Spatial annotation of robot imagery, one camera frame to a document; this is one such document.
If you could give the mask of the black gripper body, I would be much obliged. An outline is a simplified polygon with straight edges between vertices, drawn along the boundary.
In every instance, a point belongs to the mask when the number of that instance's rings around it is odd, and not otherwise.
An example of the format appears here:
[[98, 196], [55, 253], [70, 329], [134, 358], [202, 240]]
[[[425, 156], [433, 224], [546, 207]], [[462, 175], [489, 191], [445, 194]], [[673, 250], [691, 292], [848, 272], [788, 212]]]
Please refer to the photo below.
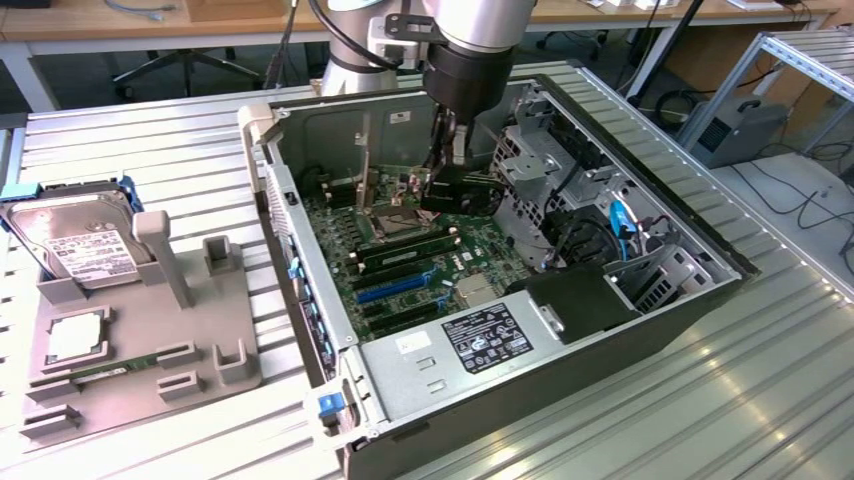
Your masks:
[[513, 49], [497, 53], [430, 44], [422, 85], [432, 100], [457, 121], [472, 121], [502, 98], [513, 64]]

